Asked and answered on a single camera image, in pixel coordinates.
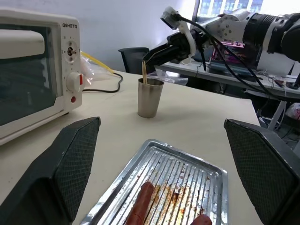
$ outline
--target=stainless steel cup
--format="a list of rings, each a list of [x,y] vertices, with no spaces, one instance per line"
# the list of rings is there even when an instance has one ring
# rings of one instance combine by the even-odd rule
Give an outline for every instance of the stainless steel cup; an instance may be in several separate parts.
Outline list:
[[[148,84],[143,83],[143,79],[140,78],[137,114],[144,118],[153,118],[158,111],[159,100],[161,91],[164,86],[164,82],[156,79],[147,79]]]

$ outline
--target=black chair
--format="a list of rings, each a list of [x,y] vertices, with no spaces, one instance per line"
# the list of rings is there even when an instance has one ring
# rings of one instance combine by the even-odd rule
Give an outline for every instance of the black chair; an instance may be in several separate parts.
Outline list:
[[[119,49],[119,52],[122,54],[122,59],[127,73],[142,74],[142,61],[144,56],[149,52],[149,48],[122,48]],[[148,74],[154,71],[154,67],[147,66]]]

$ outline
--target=oven knob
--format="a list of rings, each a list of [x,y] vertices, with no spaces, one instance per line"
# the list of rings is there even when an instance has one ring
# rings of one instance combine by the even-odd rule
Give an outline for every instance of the oven knob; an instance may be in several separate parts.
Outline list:
[[[84,75],[72,72],[67,76],[67,88],[70,91],[80,92],[84,89]]]

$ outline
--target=sausage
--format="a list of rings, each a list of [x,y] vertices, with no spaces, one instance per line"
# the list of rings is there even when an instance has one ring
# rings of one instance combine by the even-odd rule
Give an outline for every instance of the sausage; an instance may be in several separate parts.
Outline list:
[[[212,221],[209,216],[202,214],[198,216],[191,225],[212,225]]]
[[[135,204],[127,217],[126,225],[143,225],[146,217],[148,205],[151,196],[154,192],[154,187],[150,182],[142,185],[139,194],[137,195]]]

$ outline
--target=desk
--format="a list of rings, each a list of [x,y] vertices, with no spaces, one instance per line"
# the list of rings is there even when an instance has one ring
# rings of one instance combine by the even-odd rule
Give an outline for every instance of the desk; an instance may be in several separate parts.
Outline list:
[[[235,77],[232,77],[229,75],[220,75],[220,74],[205,72],[203,66],[200,66],[198,68],[198,73],[197,73],[197,66],[199,66],[199,65],[200,65],[200,63],[197,63],[194,61],[192,63],[190,63],[189,65],[175,64],[175,63],[168,62],[161,66],[155,66],[155,67],[157,69],[161,69],[163,71],[175,72],[175,73],[179,73],[179,74],[183,74],[183,75],[187,75],[187,76],[199,77],[199,78],[209,80],[209,81],[215,81],[215,82],[220,82],[220,83],[224,83],[224,84],[229,84],[229,85],[233,85],[233,86],[237,86],[237,87],[250,89],[248,86],[241,83]],[[286,94],[288,97],[300,98],[300,89],[294,90],[294,89],[285,87],[285,90],[284,90],[283,88],[279,87],[276,84],[274,84],[274,87],[272,88],[272,83],[269,82],[267,77],[265,77],[265,76],[259,76],[259,77],[261,77],[263,79],[263,80],[261,80],[262,84],[267,89],[269,89],[269,90],[272,89],[273,93],[275,93],[277,95],[285,96],[285,91],[286,91]],[[290,78],[281,78],[281,80],[288,81],[288,82],[295,82],[295,79],[290,79]],[[246,82],[251,84],[254,87],[258,87],[259,89],[261,89],[259,84],[256,82],[249,82],[249,81],[246,81]]]
[[[0,147],[0,203],[63,127],[100,116],[91,175],[74,225],[81,222],[144,141],[151,138],[227,170],[230,224],[262,225],[240,181],[223,128],[226,118],[258,125],[251,101],[166,83],[157,116],[144,119],[137,115],[137,79],[141,76],[118,73],[124,76],[118,93],[84,93],[81,107]],[[112,78],[96,82],[92,88],[113,90],[117,81]]]

